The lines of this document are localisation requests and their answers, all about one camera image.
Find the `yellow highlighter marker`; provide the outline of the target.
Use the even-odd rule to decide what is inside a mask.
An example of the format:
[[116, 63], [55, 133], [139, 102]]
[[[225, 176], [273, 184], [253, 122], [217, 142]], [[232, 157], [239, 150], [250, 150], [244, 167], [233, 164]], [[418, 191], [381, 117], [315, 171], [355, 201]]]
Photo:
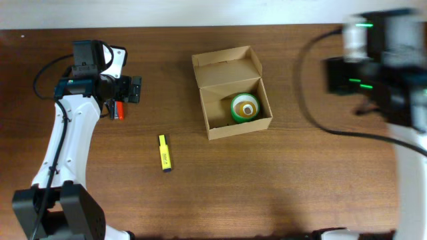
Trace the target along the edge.
[[172, 170], [171, 158], [169, 155], [169, 146], [165, 135], [159, 135], [159, 153], [161, 157], [162, 171], [167, 173]]

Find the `cardboard box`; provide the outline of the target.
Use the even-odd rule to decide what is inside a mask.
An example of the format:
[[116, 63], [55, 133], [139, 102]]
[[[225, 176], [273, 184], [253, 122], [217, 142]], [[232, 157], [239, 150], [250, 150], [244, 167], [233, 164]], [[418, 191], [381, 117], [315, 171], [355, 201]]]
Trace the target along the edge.
[[[273, 119], [262, 79], [262, 64], [250, 46], [191, 56], [207, 137], [209, 140], [267, 129]], [[260, 112], [254, 120], [236, 123], [231, 114], [232, 99], [254, 95]]]

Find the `green tape roll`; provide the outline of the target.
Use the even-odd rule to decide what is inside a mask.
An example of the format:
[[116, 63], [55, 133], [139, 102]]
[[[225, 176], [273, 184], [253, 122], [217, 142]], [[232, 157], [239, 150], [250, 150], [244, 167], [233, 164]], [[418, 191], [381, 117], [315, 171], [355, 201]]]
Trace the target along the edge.
[[[238, 104], [243, 101], [250, 101], [256, 105], [257, 113], [254, 117], [243, 118], [238, 115]], [[258, 99], [254, 95], [251, 95], [249, 93], [241, 93], [232, 99], [231, 114], [232, 114], [232, 118], [236, 123], [246, 123], [246, 122], [252, 121], [255, 119], [255, 117], [258, 115], [259, 112], [260, 112], [260, 104]]]

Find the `yellow tape roll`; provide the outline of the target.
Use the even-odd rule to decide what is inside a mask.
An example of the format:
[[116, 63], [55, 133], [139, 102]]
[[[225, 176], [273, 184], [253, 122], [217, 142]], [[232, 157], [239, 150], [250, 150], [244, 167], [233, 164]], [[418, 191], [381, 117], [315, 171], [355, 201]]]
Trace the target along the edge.
[[257, 113], [256, 105], [250, 101], [243, 101], [238, 104], [238, 115], [243, 118], [254, 117]]

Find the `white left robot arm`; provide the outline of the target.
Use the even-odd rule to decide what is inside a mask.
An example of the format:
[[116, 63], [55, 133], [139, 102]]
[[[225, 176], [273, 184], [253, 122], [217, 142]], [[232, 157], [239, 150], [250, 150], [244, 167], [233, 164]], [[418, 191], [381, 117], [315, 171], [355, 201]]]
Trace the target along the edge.
[[73, 42], [73, 65], [55, 86], [55, 121], [40, 169], [31, 187], [17, 190], [14, 214], [28, 239], [135, 239], [110, 227], [86, 187], [93, 130], [115, 117], [119, 102], [139, 103], [142, 78], [125, 76], [124, 47], [100, 40]]

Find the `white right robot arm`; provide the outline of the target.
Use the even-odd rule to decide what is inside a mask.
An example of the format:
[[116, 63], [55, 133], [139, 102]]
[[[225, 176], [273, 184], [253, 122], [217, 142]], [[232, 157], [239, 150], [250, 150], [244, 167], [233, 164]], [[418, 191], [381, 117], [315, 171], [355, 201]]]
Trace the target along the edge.
[[426, 46], [416, 9], [354, 14], [342, 29], [344, 54], [325, 61], [327, 90], [363, 94], [395, 144], [400, 194], [395, 239], [426, 238]]

